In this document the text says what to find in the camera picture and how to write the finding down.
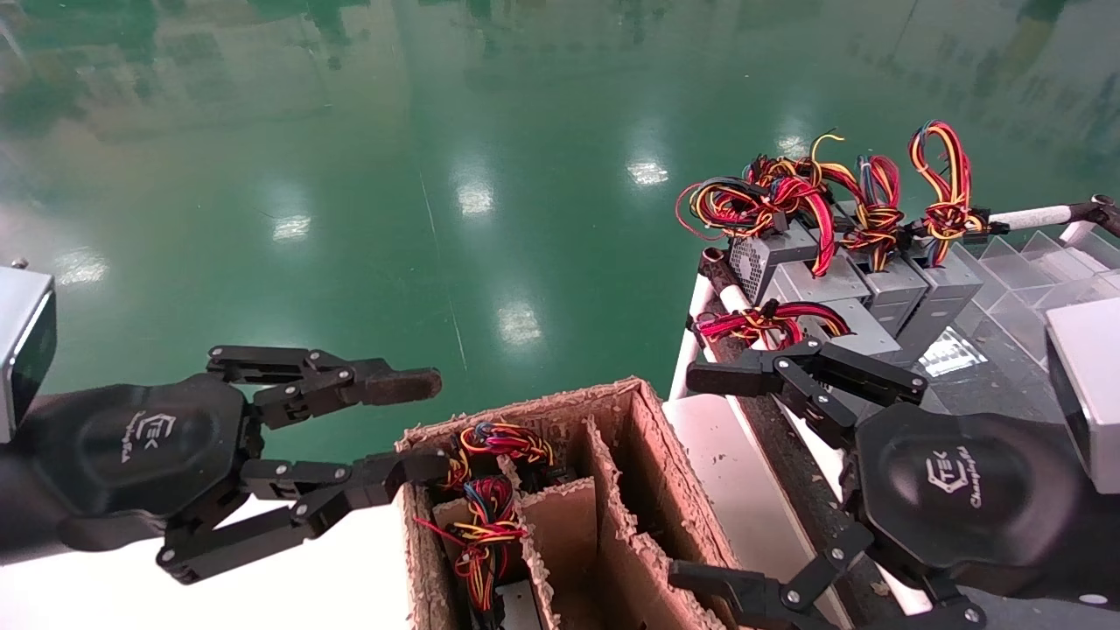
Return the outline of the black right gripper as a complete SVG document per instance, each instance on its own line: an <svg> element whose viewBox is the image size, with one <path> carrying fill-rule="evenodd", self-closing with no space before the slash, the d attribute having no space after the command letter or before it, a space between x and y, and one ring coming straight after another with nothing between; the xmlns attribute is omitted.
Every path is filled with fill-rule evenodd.
<svg viewBox="0 0 1120 630"><path fill-rule="evenodd" d="M816 597L865 554L905 585L925 582L931 610L864 629L984 629L955 584L1004 597L1091 591L1091 484L1060 423L996 413L928 413L927 379L819 339L745 350L731 363L692 362L700 393L776 397L812 430L853 430L844 503L856 525L784 584L758 571L669 563L676 589L724 599L739 627L836 629ZM858 423L836 390L888 407Z"/></svg>

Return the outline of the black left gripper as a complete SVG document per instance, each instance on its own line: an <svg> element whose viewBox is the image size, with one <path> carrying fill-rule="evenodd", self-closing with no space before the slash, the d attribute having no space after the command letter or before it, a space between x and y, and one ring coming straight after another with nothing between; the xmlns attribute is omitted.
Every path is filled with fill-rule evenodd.
<svg viewBox="0 0 1120 630"><path fill-rule="evenodd" d="M320 538L353 511L391 504L401 487L441 483L451 470L441 450L351 464L259 458L258 421L280 430L360 404L428 400L444 389L433 367L396 370L319 348L216 346L206 371L223 381L196 374L36 404L35 471L60 546L109 552L184 530L165 535L157 565L192 585ZM249 405L228 383L262 389ZM205 528L248 495L289 506Z"/></svg>

